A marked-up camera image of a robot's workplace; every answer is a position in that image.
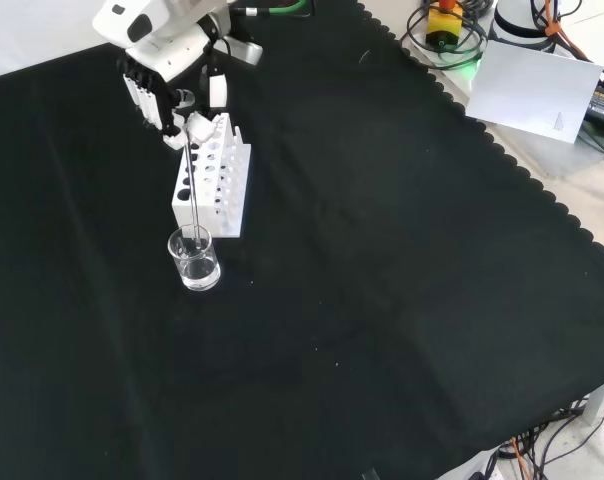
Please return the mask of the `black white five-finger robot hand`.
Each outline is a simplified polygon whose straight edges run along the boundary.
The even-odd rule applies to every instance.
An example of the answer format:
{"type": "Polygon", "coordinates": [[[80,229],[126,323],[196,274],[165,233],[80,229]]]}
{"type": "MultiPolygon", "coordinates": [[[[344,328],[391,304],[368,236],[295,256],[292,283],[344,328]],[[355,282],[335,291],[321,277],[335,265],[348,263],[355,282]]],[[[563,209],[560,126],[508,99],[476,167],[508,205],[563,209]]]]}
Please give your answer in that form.
{"type": "Polygon", "coordinates": [[[207,15],[177,37],[146,36],[125,50],[120,70],[130,98],[145,122],[174,150],[208,141],[219,113],[227,107],[228,82],[216,47],[231,54],[229,34],[207,15]],[[170,85],[193,67],[203,75],[199,94],[170,85]]]}

